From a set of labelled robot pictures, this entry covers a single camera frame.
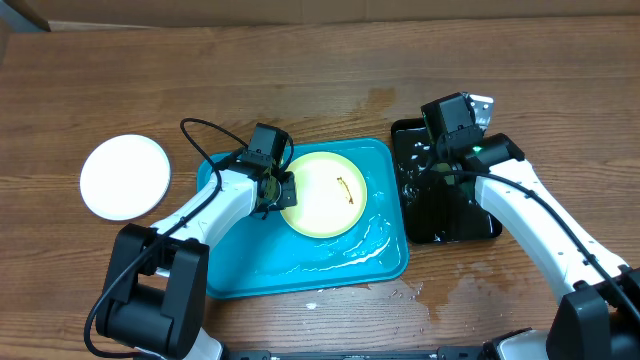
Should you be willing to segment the yellow plate with stain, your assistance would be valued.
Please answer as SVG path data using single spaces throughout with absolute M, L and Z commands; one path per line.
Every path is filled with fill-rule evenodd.
M 325 239 L 351 229 L 367 205 L 368 189 L 358 167 L 345 156 L 320 151 L 294 160 L 297 204 L 281 211 L 296 232 Z

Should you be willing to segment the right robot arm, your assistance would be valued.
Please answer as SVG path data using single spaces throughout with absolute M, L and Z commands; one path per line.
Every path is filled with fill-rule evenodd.
M 483 345 L 482 359 L 627 360 L 639 356 L 639 271 L 596 241 L 559 204 L 506 135 L 487 136 L 493 101 L 454 93 L 422 106 L 430 163 L 514 237 L 558 303 L 547 331 L 523 329 Z

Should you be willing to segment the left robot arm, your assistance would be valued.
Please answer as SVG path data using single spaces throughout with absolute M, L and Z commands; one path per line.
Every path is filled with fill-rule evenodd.
M 257 124 L 250 142 L 212 162 L 209 182 L 151 227 L 117 234 L 102 293 L 83 331 L 106 359 L 225 359 L 203 328 L 210 253 L 240 220 L 296 204 L 292 137 Z

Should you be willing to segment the white plate with stain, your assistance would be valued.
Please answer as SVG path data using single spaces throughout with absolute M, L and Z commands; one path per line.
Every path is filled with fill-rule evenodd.
M 154 140 L 136 134 L 113 137 L 86 159 L 79 186 L 85 205 L 95 215 L 124 221 L 152 210 L 171 182 L 166 152 Z

